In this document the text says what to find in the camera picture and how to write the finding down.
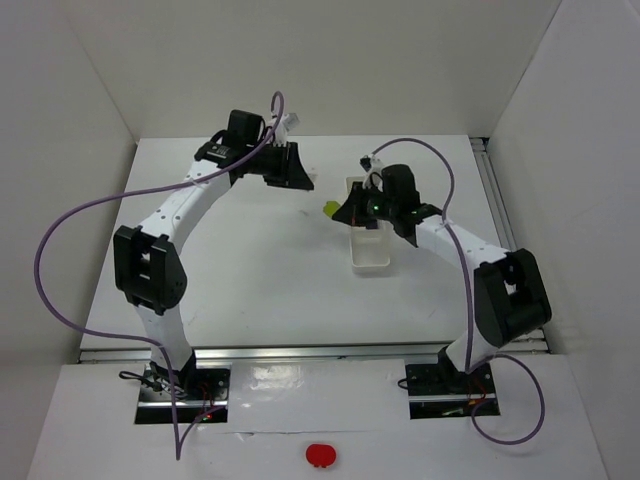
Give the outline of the green lego brick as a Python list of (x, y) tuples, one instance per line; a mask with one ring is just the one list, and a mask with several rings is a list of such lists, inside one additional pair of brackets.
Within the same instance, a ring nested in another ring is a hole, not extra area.
[(328, 201), (323, 207), (323, 213), (332, 218), (336, 212), (341, 208), (341, 204), (335, 200)]

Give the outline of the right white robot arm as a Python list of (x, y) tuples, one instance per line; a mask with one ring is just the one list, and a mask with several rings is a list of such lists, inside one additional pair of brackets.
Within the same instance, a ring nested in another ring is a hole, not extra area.
[(411, 246), (459, 268), (470, 304), (463, 334), (438, 353), (437, 380), (453, 383), (502, 347), (551, 320), (552, 311), (535, 256), (490, 244), (424, 203), (409, 166), (361, 160), (355, 181), (332, 220), (372, 230), (381, 223)]

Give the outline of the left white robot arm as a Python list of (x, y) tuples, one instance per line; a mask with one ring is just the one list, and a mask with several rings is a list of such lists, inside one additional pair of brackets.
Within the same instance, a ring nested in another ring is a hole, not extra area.
[(183, 390), (197, 381), (196, 356), (179, 307), (188, 285), (180, 254), (213, 203), (245, 175), (258, 175), (272, 187), (313, 190), (298, 145), (288, 139), (298, 123), (294, 113), (265, 121), (257, 114), (232, 111), (226, 129), (196, 151), (185, 188), (174, 191), (139, 225), (116, 230), (115, 284), (153, 342), (151, 370), (156, 377)]

